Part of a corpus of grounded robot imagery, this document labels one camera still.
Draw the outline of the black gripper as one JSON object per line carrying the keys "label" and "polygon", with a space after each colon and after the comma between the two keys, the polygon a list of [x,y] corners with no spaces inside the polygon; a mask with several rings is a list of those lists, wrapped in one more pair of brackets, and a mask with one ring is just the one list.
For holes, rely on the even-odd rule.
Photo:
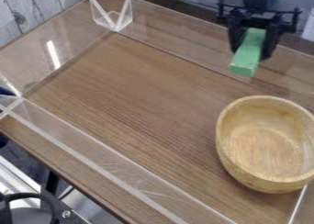
{"label": "black gripper", "polygon": [[280,0],[217,0],[216,5],[216,22],[227,25],[231,51],[240,47],[248,28],[265,29],[261,59],[269,59],[282,34],[296,31],[302,9]]}

